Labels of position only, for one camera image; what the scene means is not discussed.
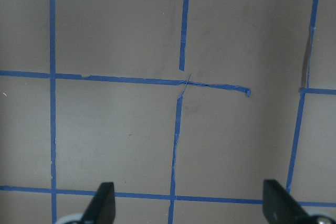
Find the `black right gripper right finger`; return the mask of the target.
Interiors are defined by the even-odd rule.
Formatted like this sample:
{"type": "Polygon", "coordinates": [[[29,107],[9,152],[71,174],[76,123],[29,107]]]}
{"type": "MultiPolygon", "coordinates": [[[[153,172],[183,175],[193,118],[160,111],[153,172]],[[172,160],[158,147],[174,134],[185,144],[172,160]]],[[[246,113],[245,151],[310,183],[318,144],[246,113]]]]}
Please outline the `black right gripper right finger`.
{"type": "Polygon", "coordinates": [[[265,179],[262,187],[263,215],[270,224],[335,223],[323,214],[309,214],[275,179],[265,179]]]}

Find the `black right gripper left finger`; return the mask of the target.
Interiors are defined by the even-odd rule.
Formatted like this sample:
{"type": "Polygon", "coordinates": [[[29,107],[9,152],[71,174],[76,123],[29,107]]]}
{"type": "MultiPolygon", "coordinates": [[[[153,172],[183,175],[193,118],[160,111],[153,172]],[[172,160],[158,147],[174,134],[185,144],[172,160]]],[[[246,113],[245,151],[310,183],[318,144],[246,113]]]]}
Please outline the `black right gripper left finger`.
{"type": "Polygon", "coordinates": [[[116,216],[113,182],[101,183],[79,223],[113,224],[116,216]]]}

